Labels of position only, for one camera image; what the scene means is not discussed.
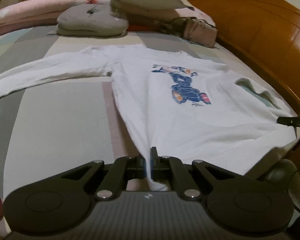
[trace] bag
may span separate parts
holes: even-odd
[[[173,34],[190,42],[213,48],[218,30],[205,20],[196,17],[176,18],[170,23],[162,23],[159,31],[165,34]]]

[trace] printed graphic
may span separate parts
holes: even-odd
[[[182,104],[189,100],[193,102],[193,106],[203,106],[199,104],[199,102],[211,105],[206,93],[202,93],[191,86],[192,77],[197,76],[197,72],[191,72],[190,69],[184,67],[168,67],[162,65],[153,65],[153,67],[160,67],[160,69],[155,69],[152,72],[168,73],[172,77],[175,85],[171,86],[171,93],[177,103]]]

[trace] logo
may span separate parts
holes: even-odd
[[[152,194],[150,194],[150,193],[148,193],[147,195],[144,195],[144,197],[145,197],[146,199],[150,199],[150,198],[152,198],[152,197],[153,197],[153,195],[152,195]]]

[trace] wooden bed frame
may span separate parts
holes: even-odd
[[[217,42],[268,82],[300,116],[300,10],[285,0],[189,0],[218,29]],[[300,169],[300,141],[286,158]]]

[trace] bedsheet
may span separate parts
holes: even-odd
[[[216,44],[208,49],[174,36],[129,32],[115,39],[71,38],[47,35],[55,26],[40,26],[0,36],[0,73],[15,66],[91,45],[145,44],[148,48],[177,52],[226,63],[232,70],[272,87],[238,58]],[[0,98],[0,196],[95,159],[112,163],[138,151],[113,101],[111,77],[76,78],[49,83]],[[296,130],[300,138],[300,129]],[[284,157],[297,140],[274,149],[252,170],[258,177]],[[128,189],[146,189],[132,181]],[[8,230],[4,220],[0,230]]]

